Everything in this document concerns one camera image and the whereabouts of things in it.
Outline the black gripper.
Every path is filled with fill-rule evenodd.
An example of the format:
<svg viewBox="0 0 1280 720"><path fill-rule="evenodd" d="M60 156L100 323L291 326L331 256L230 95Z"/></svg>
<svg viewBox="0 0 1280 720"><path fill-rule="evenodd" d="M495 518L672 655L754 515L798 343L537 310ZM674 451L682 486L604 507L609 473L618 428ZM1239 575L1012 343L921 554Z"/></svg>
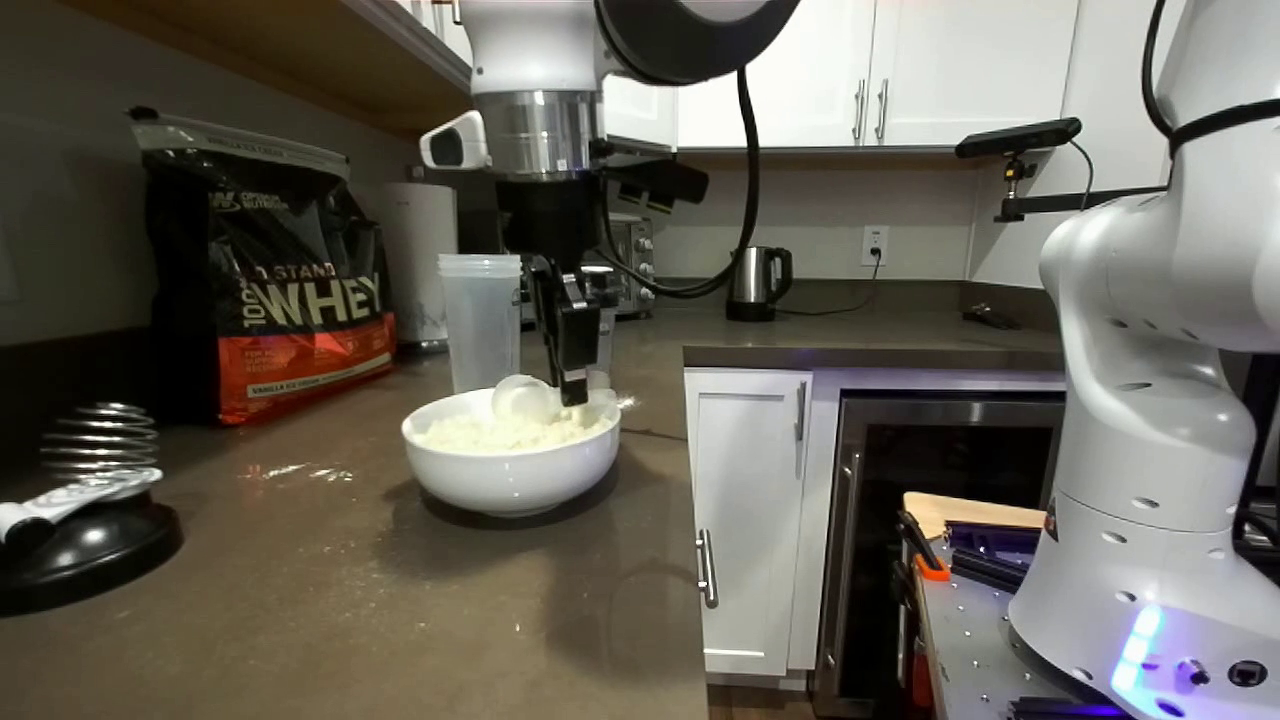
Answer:
<svg viewBox="0 0 1280 720"><path fill-rule="evenodd" d="M577 270L557 275L549 259L579 264L598 241L594 188L589 178L500 178L495 201L502 213L502 244L533 256L529 295L549 351L549 372L557 376L559 400L577 406L589 400L589 376L594 367L598 309L589 298Z"/></svg>

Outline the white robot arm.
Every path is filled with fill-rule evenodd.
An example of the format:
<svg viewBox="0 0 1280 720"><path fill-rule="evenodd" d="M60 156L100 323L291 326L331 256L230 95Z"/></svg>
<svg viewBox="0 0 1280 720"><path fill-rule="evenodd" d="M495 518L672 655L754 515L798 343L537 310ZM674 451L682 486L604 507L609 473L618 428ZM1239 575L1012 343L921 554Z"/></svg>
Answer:
<svg viewBox="0 0 1280 720"><path fill-rule="evenodd" d="M1143 109L1167 178L1041 250L1068 406L1008 622L1135 720L1280 720L1280 589L1231 543L1256 419L1224 381L1280 343L1280 0L1155 11Z"/></svg>

